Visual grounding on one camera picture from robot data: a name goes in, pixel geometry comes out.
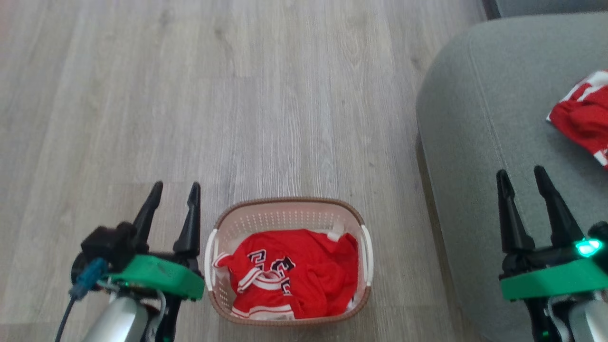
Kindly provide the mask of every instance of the printed number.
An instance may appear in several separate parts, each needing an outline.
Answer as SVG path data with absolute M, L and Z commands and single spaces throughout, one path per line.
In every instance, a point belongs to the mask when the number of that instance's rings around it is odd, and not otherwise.
M 254 263 L 255 267 L 264 270 L 264 261 L 266 261 L 266 250 L 259 250 L 247 254 L 249 260 Z
M 291 296 L 291 281 L 289 280 L 289 278 L 285 279 L 281 283 L 281 289 L 283 290 L 283 294 L 285 296 Z
M 295 264 L 291 261 L 289 257 L 277 259 L 272 263 L 272 265 L 270 265 L 270 269 L 272 271 L 275 271 L 281 279 L 285 278 L 287 276 L 287 271 L 291 270 L 294 267 Z

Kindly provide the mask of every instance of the green led light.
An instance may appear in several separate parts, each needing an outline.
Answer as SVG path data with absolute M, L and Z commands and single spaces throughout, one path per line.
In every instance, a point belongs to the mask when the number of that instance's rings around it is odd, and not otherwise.
M 590 257 L 594 255 L 602 247 L 602 242 L 595 239 L 583 240 L 576 244 L 576 249 L 578 249 L 578 253 L 584 257 Z

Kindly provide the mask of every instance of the blue cable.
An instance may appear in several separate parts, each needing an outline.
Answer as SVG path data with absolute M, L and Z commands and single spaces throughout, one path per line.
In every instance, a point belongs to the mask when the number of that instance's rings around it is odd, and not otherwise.
M 63 318 L 61 319 L 61 324 L 57 330 L 55 342 L 59 342 L 61 340 L 63 329 L 66 327 L 67 317 L 69 316 L 70 311 L 72 311 L 74 302 L 81 301 L 86 294 L 91 291 L 97 281 L 101 279 L 102 276 L 107 272 L 108 263 L 102 258 L 98 257 L 93 260 L 82 273 L 80 273 L 78 278 L 76 278 L 76 284 L 74 284 L 69 291 L 70 303 L 67 305 L 66 312 L 63 314 Z

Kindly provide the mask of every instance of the white stripe trim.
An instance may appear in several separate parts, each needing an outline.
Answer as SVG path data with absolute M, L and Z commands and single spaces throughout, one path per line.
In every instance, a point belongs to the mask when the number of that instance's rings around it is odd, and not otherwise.
M 255 306 L 249 309 L 249 312 L 243 312 L 233 307 L 232 313 L 235 316 L 250 319 L 277 319 L 282 317 L 294 319 L 294 312 L 289 304 L 277 307 Z
M 251 285 L 251 283 L 254 282 L 255 278 L 257 278 L 260 274 L 262 274 L 262 270 L 259 268 L 254 267 L 251 270 L 249 270 L 247 275 L 245 275 L 245 277 L 242 278 L 241 281 L 238 282 L 237 291 L 239 293 L 242 293 L 243 291 L 245 291 L 245 289 L 247 289 Z
M 602 166 L 608 165 L 608 159 L 606 159 L 606 154 L 603 150 L 595 152 L 593 156 L 599 161 L 600 164 L 602 164 Z
M 281 289 L 280 282 L 261 282 L 258 279 L 254 279 L 254 282 L 252 283 L 252 285 L 257 286 L 257 287 L 261 288 L 262 290 L 268 290 L 268 291 Z
M 587 82 L 591 86 L 602 86 L 608 84 L 608 72 L 600 70 L 589 75 Z
M 585 91 L 582 93 L 582 95 L 576 101 L 582 102 L 583 100 L 585 100 L 585 98 L 587 96 L 589 96 L 589 94 L 593 94 L 594 92 L 600 90 L 603 87 L 605 87 L 605 85 L 590 86 L 589 88 L 585 89 Z
M 587 83 L 587 80 L 591 77 L 593 77 L 595 75 L 596 72 L 594 72 L 593 74 L 585 77 L 584 79 L 582 79 L 579 83 L 577 83 L 574 88 L 572 88 L 570 90 L 570 92 L 568 92 L 568 94 L 566 96 L 564 96 L 563 99 L 560 100 L 560 102 L 566 101 L 566 100 L 570 100 L 570 98 L 572 97 L 572 94 L 574 94 L 575 91 L 578 90 L 578 88 L 582 87 L 583 84 Z
M 227 253 L 224 253 L 224 252 L 220 253 L 220 254 L 219 254 L 219 256 L 218 256 L 218 257 L 215 259 L 215 261 L 213 262 L 213 267 L 215 267 L 215 268 L 219 268 L 219 266 L 218 266 L 218 262 L 219 262 L 221 259 L 223 259 L 223 258 L 225 258 L 225 257 L 227 257 L 227 256 L 229 256 L 229 255 L 230 255 L 230 254 L 227 254 Z

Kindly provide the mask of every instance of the red jersey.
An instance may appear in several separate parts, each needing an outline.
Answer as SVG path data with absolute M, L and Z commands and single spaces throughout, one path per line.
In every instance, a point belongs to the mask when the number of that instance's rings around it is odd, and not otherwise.
M 358 284 L 357 240 L 350 234 L 259 232 L 213 265 L 228 267 L 237 294 L 232 313 L 249 319 L 341 315 Z

